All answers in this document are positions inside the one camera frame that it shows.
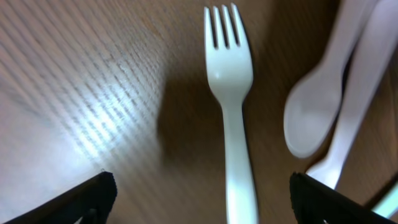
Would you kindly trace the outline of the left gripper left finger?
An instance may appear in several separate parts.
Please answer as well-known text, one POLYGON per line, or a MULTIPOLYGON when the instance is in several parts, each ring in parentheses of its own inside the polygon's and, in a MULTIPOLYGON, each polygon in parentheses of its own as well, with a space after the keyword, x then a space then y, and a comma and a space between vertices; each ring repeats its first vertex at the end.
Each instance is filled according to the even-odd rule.
POLYGON ((114 175, 104 171, 6 224, 105 224, 117 194, 114 175))

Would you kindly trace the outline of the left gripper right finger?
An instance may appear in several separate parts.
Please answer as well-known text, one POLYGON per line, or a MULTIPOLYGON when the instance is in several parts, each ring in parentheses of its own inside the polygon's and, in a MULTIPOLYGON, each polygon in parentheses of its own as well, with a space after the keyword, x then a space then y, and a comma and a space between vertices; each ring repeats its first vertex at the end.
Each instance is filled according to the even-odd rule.
POLYGON ((395 224, 303 173, 289 180, 298 224, 395 224))

